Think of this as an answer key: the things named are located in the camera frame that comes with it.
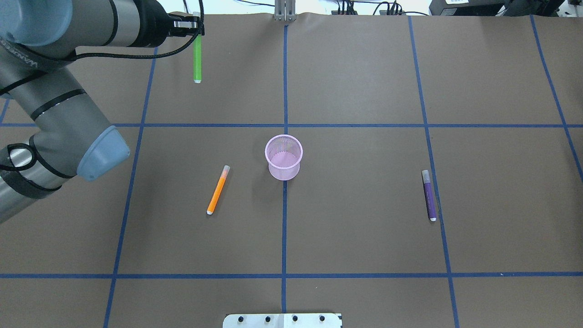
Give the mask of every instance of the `orange marker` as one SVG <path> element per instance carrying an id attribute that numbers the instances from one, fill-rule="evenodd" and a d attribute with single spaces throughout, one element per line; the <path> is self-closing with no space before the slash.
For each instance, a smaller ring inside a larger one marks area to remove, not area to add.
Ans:
<path id="1" fill-rule="evenodd" d="M 224 182 L 227 180 L 227 174 L 231 167 L 229 165 L 225 165 L 223 168 L 223 173 L 220 175 L 219 182 L 217 182 L 217 187 L 215 188 L 215 193 L 213 194 L 213 198 L 210 199 L 209 208 L 206 209 L 206 213 L 208 215 L 212 215 L 215 211 L 215 206 L 217 206 L 217 202 L 219 201 L 220 192 L 223 191 Z"/>

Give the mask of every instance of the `black cable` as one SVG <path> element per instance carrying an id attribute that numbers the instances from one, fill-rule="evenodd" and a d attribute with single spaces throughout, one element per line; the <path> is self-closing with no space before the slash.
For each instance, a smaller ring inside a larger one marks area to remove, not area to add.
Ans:
<path id="1" fill-rule="evenodd" d="M 424 13 L 424 12 L 400 12 L 400 13 L 398 13 L 398 15 L 401 15 L 403 13 L 420 13 L 421 15 L 430 16 L 430 15 Z"/>
<path id="2" fill-rule="evenodd" d="M 397 9 L 397 2 L 393 2 L 391 8 L 387 8 L 387 15 L 394 15 L 395 10 Z"/>
<path id="3" fill-rule="evenodd" d="M 182 47 L 180 47 L 174 51 L 170 51 L 169 53 L 160 54 L 160 55 L 119 55 L 119 54 L 109 54 L 109 53 L 84 53 L 81 55 L 73 56 L 71 58 L 67 58 L 66 60 L 67 61 L 76 61 L 76 60 L 79 60 L 82 58 L 88 58 L 88 57 L 107 57 L 107 58 L 152 60 L 152 59 L 158 59 L 158 58 L 164 58 L 164 57 L 170 57 L 172 55 L 176 55 L 176 54 L 180 53 L 182 50 L 188 48 L 194 42 L 196 37 L 198 37 L 202 33 L 202 29 L 204 28 L 204 21 L 205 21 L 205 8 L 202 5 L 202 0 L 198 0 L 198 4 L 201 7 L 201 19 L 200 19 L 200 22 L 198 23 L 198 27 L 196 28 L 196 32 L 190 38 L 190 40 L 188 40 L 188 42 L 186 42 Z"/>
<path id="4" fill-rule="evenodd" d="M 246 0 L 235 0 L 235 1 L 239 1 L 239 2 L 245 2 L 246 4 L 251 4 L 251 5 L 256 5 L 256 6 L 268 6 L 268 7 L 275 7 L 275 5 L 270 5 L 270 4 L 260 4 L 259 2 L 251 2 L 251 1 L 246 1 Z"/>
<path id="5" fill-rule="evenodd" d="M 10 155 L 10 153 L 14 149 L 24 149 L 24 150 L 29 151 L 30 155 L 32 157 L 30 159 L 30 162 L 23 165 L 23 166 L 6 166 L 6 165 L 0 164 L 0 170 L 9 171 L 9 172 L 20 172 L 20 171 L 24 171 L 24 170 L 28 170 L 28 169 L 32 168 L 34 166 L 34 164 L 36 164 L 36 162 L 37 162 L 36 152 L 34 151 L 34 149 L 31 146 L 29 146 L 27 144 L 12 144 L 12 145 L 6 146 L 6 148 L 8 150 L 8 155 Z"/>
<path id="6" fill-rule="evenodd" d="M 387 1 L 379 2 L 379 3 L 378 3 L 378 5 L 377 5 L 377 7 L 376 7 L 376 8 L 374 8 L 374 11 L 373 11 L 373 16 L 374 16 L 374 14 L 376 14 L 376 13 L 377 13 L 377 10 L 378 10 L 378 8 L 379 8 L 379 7 L 380 7 L 382 4 L 386 4 L 386 5 L 387 5 L 387 12 L 389 11 L 389 6 L 390 6 L 391 4 L 389 4 Z"/>
<path id="7" fill-rule="evenodd" d="M 346 10 L 346 14 L 347 15 L 354 15 L 354 4 L 351 3 L 350 0 L 347 1 L 347 10 Z"/>
<path id="8" fill-rule="evenodd" d="M 46 74 L 48 74 L 48 73 L 43 72 L 43 71 L 35 71 L 31 75 L 29 75 L 29 76 L 27 76 L 27 77 L 25 77 L 25 78 L 23 78 L 21 80 L 18 80 L 18 81 L 14 82 L 11 85 L 8 85 L 8 86 L 0 89 L 0 96 L 4 95 L 5 93 L 9 93 L 13 89 L 18 88 L 19 86 L 21 86 L 21 85 L 23 85 L 25 83 L 29 83 L 30 81 L 36 80 L 36 79 L 38 79 L 38 78 L 40 78 L 40 77 L 42 77 L 42 76 L 44 76 Z"/>
<path id="9" fill-rule="evenodd" d="M 382 4 L 383 2 L 386 2 L 386 1 L 383 1 L 383 2 L 378 2 L 378 1 L 377 2 L 373 2 L 373 1 L 353 1 L 353 2 L 356 2 L 357 4 Z"/>
<path id="10" fill-rule="evenodd" d="M 391 13 L 390 15 L 399 15 L 399 13 L 401 13 L 403 11 L 403 6 L 401 6 L 400 4 L 397 3 L 397 1 L 395 1 L 394 3 L 395 8 L 391 8 Z"/>

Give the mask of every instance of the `pink mesh cup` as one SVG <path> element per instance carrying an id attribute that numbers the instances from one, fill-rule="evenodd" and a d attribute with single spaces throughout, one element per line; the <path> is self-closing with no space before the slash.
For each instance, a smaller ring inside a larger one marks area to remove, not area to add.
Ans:
<path id="1" fill-rule="evenodd" d="M 300 171 L 304 155 L 301 143 L 287 134 L 276 135 L 265 146 L 265 159 L 271 175 L 281 181 L 292 179 Z"/>

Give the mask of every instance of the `blue tape line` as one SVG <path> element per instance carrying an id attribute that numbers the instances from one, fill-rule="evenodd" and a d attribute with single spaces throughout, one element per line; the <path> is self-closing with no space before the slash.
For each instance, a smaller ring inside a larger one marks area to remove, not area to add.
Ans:
<path id="1" fill-rule="evenodd" d="M 288 273 L 288 279 L 447 278 L 447 273 Z"/>
<path id="2" fill-rule="evenodd" d="M 283 206 L 282 206 L 282 313 L 287 312 L 287 181 L 283 182 Z"/>
<path id="3" fill-rule="evenodd" d="M 111 314 L 111 306 L 113 305 L 113 293 L 115 292 L 116 282 L 117 279 L 115 278 L 115 276 L 113 276 L 113 278 L 111 279 L 110 293 L 107 297 L 106 316 L 105 319 L 103 319 L 103 328 L 107 328 L 107 326 L 109 326 L 109 318 Z"/>
<path id="4" fill-rule="evenodd" d="M 6 116 L 6 112 L 8 111 L 8 104 L 10 103 L 10 99 L 6 99 L 4 102 L 4 107 L 2 108 L 2 114 L 0 114 L 0 124 L 4 121 L 4 117 Z"/>
<path id="5" fill-rule="evenodd" d="M 112 274 L 2 273 L 0 279 L 112 279 Z"/>
<path id="6" fill-rule="evenodd" d="M 116 127 L 140 127 L 140 123 L 115 123 Z M 34 123 L 2 123 L 3 127 L 35 127 Z M 147 128 L 285 128 L 285 124 L 248 124 L 248 123 L 146 123 Z M 430 128 L 564 128 L 562 124 L 474 124 L 474 123 L 430 123 Z M 417 123 L 363 123 L 363 124 L 328 124 L 305 123 L 287 124 L 289 128 L 424 128 Z M 567 124 L 568 128 L 583 128 L 583 124 Z"/>
<path id="7" fill-rule="evenodd" d="M 571 153 L 573 153 L 573 158 L 575 159 L 575 164 L 577 166 L 577 170 L 579 171 L 579 178 L 581 179 L 581 182 L 583 182 L 583 170 L 581 169 L 581 163 L 579 162 L 577 152 L 575 151 L 575 146 L 573 145 L 573 140 L 571 139 L 571 133 L 569 133 L 567 121 L 565 120 L 565 115 L 563 114 L 563 109 L 561 108 L 559 97 L 557 96 L 557 92 L 554 88 L 553 80 L 550 77 L 549 68 L 547 67 L 545 55 L 543 54 L 543 48 L 540 46 L 539 32 L 536 29 L 535 17 L 533 15 L 531 15 L 531 25 L 532 31 L 535 34 L 536 47 L 539 50 L 540 60 L 543 64 L 543 68 L 545 69 L 545 74 L 547 76 L 547 80 L 549 81 L 550 90 L 553 92 L 554 102 L 557 105 L 557 110 L 559 111 L 559 116 L 561 117 L 561 122 L 563 123 L 565 134 L 567 135 L 567 140 L 569 141 L 569 147 L 571 147 Z"/>
<path id="8" fill-rule="evenodd" d="M 430 128 L 562 128 L 561 124 L 428 124 Z"/>
<path id="9" fill-rule="evenodd" d="M 325 124 L 325 123 L 314 123 L 314 124 L 288 124 L 289 127 L 293 128 L 422 128 L 423 124 L 399 124 L 399 123 L 374 123 L 374 124 Z"/>
<path id="10" fill-rule="evenodd" d="M 146 123 L 144 124 L 147 128 L 162 128 L 162 127 L 174 127 L 174 128 L 191 128 L 191 127 L 201 127 L 201 128 L 281 128 L 284 124 L 220 124 L 220 123 Z"/>
<path id="11" fill-rule="evenodd" d="M 283 27 L 283 133 L 287 134 L 287 27 Z"/>
<path id="12" fill-rule="evenodd" d="M 2 123 L 0 124 L 1 127 L 19 127 L 19 128 L 29 128 L 35 127 L 36 124 L 34 123 Z"/>
<path id="13" fill-rule="evenodd" d="M 583 277 L 583 271 L 501 271 L 458 273 L 288 273 L 285 279 L 390 279 L 390 278 L 505 278 L 505 277 Z M 113 274 L 68 274 L 68 273 L 3 273 L 0 279 L 112 279 Z M 246 274 L 117 274 L 120 279 L 282 279 L 279 273 Z"/>
<path id="14" fill-rule="evenodd" d="M 287 116 L 287 28 L 283 27 L 283 133 L 288 134 Z M 282 204 L 282 313 L 287 312 L 287 181 L 283 182 Z"/>
<path id="15" fill-rule="evenodd" d="M 118 274 L 118 279 L 281 279 L 278 273 L 246 274 Z"/>
<path id="16" fill-rule="evenodd" d="M 454 278 L 479 278 L 479 277 L 583 277 L 579 271 L 556 272 L 469 272 L 452 273 Z"/>
<path id="17" fill-rule="evenodd" d="M 158 53 L 158 48 L 154 49 L 154 55 Z M 124 218 L 121 222 L 121 230 L 120 230 L 120 238 L 117 243 L 117 251 L 115 253 L 115 263 L 113 268 L 113 278 L 111 279 L 111 286 L 110 286 L 110 294 L 107 298 L 107 307 L 106 307 L 106 315 L 105 319 L 103 320 L 103 328 L 107 328 L 109 325 L 109 318 L 111 314 L 111 305 L 113 304 L 113 295 L 115 292 L 115 282 L 116 276 L 118 273 L 118 269 L 120 267 L 120 258 L 121 258 L 121 249 L 124 245 L 124 236 L 125 236 L 125 227 L 128 222 L 128 214 L 129 214 L 129 205 L 132 198 L 132 192 L 134 189 L 134 180 L 136 177 L 136 168 L 138 166 L 138 157 L 140 155 L 140 148 L 142 145 L 142 136 L 144 131 L 144 125 L 146 123 L 146 115 L 147 115 L 147 106 L 150 101 L 150 90 L 152 89 L 152 80 L 154 78 L 154 69 L 156 68 L 156 59 L 152 60 L 152 66 L 150 67 L 150 77 L 147 83 L 147 90 L 146 90 L 146 99 L 144 100 L 144 107 L 142 110 L 142 120 L 140 122 L 140 131 L 138 133 L 138 142 L 136 144 L 136 151 L 134 155 L 134 164 L 132 165 L 132 173 L 129 178 L 129 187 L 128 187 L 128 195 L 125 200 L 125 208 L 124 208 Z"/>
<path id="18" fill-rule="evenodd" d="M 425 139 L 427 141 L 427 150 L 429 151 L 429 162 L 431 165 L 431 174 L 433 175 L 433 184 L 435 188 L 435 194 L 437 199 L 437 204 L 439 206 L 439 219 L 441 226 L 441 241 L 443 244 L 443 254 L 445 257 L 445 268 L 448 273 L 448 283 L 449 283 L 449 297 L 451 298 L 451 310 L 454 316 L 455 328 L 459 328 L 459 317 L 458 317 L 458 305 L 455 300 L 455 290 L 454 290 L 454 280 L 451 277 L 451 263 L 449 262 L 449 251 L 447 246 L 447 238 L 445 236 L 445 224 L 443 222 L 443 211 L 441 210 L 441 199 L 439 194 L 439 187 L 437 184 L 437 175 L 435 169 L 435 161 L 433 160 L 433 149 L 431 147 L 431 136 L 429 134 L 429 123 L 427 121 L 427 112 L 425 109 L 425 99 L 423 97 L 423 87 L 421 84 L 421 73 L 419 71 L 419 60 L 417 59 L 417 48 L 415 46 L 415 34 L 413 32 L 413 22 L 411 17 L 409 20 L 409 34 L 411 36 L 411 47 L 413 49 L 413 60 L 415 62 L 415 74 L 417 76 L 417 88 L 419 89 L 419 100 L 421 102 L 421 113 L 423 115 L 423 124 L 425 125 Z"/>
<path id="19" fill-rule="evenodd" d="M 124 128 L 125 127 L 135 127 L 135 128 L 137 128 L 140 126 L 139 123 L 114 123 L 114 125 L 118 128 L 121 128 L 121 127 L 124 127 Z"/>

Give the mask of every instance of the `marker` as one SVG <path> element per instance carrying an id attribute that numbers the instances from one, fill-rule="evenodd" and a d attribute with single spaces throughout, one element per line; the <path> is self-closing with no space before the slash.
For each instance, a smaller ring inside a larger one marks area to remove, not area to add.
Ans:
<path id="1" fill-rule="evenodd" d="M 429 179 L 429 171 L 421 171 L 421 176 L 423 176 L 423 190 L 425 191 L 425 205 L 427 206 L 427 217 L 431 222 L 437 220 L 436 206 L 433 201 L 433 188 L 431 188 L 431 180 Z"/>
<path id="2" fill-rule="evenodd" d="M 194 83 L 202 82 L 202 43 L 201 43 L 201 35 L 194 39 L 194 53 L 192 55 L 192 67 L 194 69 L 193 72 L 193 79 Z"/>
<path id="3" fill-rule="evenodd" d="M 215 207 L 217 206 L 217 202 L 219 201 L 220 192 L 223 191 L 223 186 L 225 180 L 227 180 L 227 174 L 231 167 L 229 165 L 225 165 L 223 168 L 223 173 L 221 173 L 219 182 L 217 182 L 217 187 L 215 188 L 215 193 L 213 193 L 213 198 L 210 199 L 209 207 L 206 209 L 206 213 L 208 215 L 212 215 L 215 211 Z"/>

